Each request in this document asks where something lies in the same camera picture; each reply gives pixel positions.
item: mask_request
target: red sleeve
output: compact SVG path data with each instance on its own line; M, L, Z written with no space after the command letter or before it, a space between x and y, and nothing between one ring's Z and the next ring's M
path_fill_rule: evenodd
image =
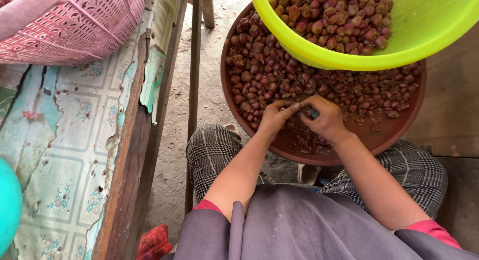
M451 245L454 248L462 249L459 246L459 243L451 237L451 235L440 225L438 225L434 220L424 220L414 223L406 227L406 229L416 230L419 232L426 233L439 239L440 241L444 242L445 244Z
M223 214L221 210L219 210L219 208L215 204L213 204L211 201L208 201L206 199L202 199L200 203L198 203L198 205L193 210L200 210L200 209L214 210Z

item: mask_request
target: wooden plank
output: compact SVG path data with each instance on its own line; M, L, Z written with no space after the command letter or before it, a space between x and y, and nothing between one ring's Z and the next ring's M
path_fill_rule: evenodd
M432 146L435 156L479 157L479 23L426 59L421 110L403 139Z
M141 85L145 76L145 57L149 29L138 41L138 66L130 88L130 99L124 113L121 141L118 144L110 196L105 202L102 227L93 248L94 260L126 259L135 202L151 124L151 114L139 107Z
M190 106L188 115L188 141L196 131L198 118L198 86L200 79L200 47L201 47L201 1L193 0L193 25L191 30L191 70L190 70ZM190 168L186 166L186 192L184 213L193 209L193 185L190 179Z
M213 29L215 27L215 8L213 7L213 0L201 0L201 8L203 11L203 19L205 20L205 27Z
M464 250L479 254L479 159L437 157L448 184L436 221Z
M141 172L141 180L136 197L135 213L132 218L132 226L130 230L128 246L125 253L125 259L135 259L138 254L138 247L141 240L142 228L145 217L148 212L148 201L151 193L151 186L155 175L156 163L158 160L159 146L161 144L161 136L163 126L165 124L166 110L168 106L168 98L170 97L171 83L173 80L173 72L178 54L178 46L180 45L181 32L183 27L184 16L186 12L188 0L180 0L180 8L176 19L176 26L171 31L170 43L166 53L166 62L163 70L159 89L159 99L157 105L156 121L157 125L150 122L150 135L147 143L145 164Z

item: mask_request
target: hand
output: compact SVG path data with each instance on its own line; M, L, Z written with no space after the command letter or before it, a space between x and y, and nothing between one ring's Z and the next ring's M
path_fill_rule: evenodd
M311 120L304 113L300 113L301 121L316 134L324 137L331 145L350 136L344 127L343 114L338 105L327 101L325 98L314 95L301 102L301 106L312 106L320 116Z
M285 100L269 104L263 112L263 118L256 134L268 136L268 140L271 143L278 136L278 132L286 120L300 108L301 104Z

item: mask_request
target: person's left hand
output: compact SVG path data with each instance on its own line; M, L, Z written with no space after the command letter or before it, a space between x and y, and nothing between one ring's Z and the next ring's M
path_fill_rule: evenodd
M256 134L268 136L271 143L283 127L286 120L301 108L300 103L280 100L266 106Z

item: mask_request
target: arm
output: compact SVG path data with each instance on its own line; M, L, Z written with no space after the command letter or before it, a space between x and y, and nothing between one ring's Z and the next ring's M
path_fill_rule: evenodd
M268 105L256 134L212 183L205 199L215 204L228 220L231 220L235 201L243 204L243 211L246 214L269 145L286 120L299 108L299 103L293 104L288 101Z
M305 115L301 120L332 145L375 220L394 231L430 219L359 138L344 127L336 104L320 96L312 96L301 104L311 105L320 112L314 121Z

